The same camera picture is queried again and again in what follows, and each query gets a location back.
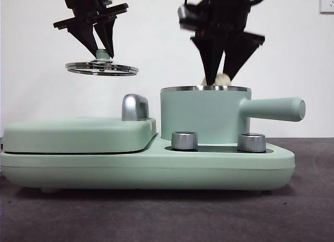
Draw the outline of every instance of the pot handle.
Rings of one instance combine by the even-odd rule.
[[[244,100],[241,115],[252,118],[301,121],[305,116],[305,102],[300,98]]]
[[[122,103],[122,121],[139,121],[149,118],[148,100],[138,94],[127,94]]]

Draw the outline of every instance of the silver knob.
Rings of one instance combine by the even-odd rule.
[[[197,150],[197,133],[191,131],[176,131],[172,134],[172,149]]]
[[[238,136],[238,150],[244,152],[265,152],[266,136],[263,134],[240,134]]]

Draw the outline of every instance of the appliance base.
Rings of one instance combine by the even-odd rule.
[[[10,154],[2,171],[11,182],[43,192],[58,189],[273,190],[294,171],[291,151],[267,143],[271,153],[181,152],[155,136],[139,152],[121,154]]]

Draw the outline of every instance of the mint green appliance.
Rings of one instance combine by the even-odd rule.
[[[118,119],[75,118],[7,126],[2,171],[13,183],[44,192],[271,190],[289,182],[294,154],[265,143],[264,136],[241,134],[249,132],[250,117],[299,121],[304,114],[305,104],[299,98],[252,101],[248,88],[162,89],[160,135],[155,119],[149,117],[147,99],[128,94]],[[196,137],[191,143],[194,149],[185,147],[188,136]],[[256,142],[240,144],[248,137],[262,140],[264,149],[246,151],[244,147],[256,146]]]

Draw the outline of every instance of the electrical outlet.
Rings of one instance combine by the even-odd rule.
[[[334,0],[320,0],[320,13],[334,14]]]

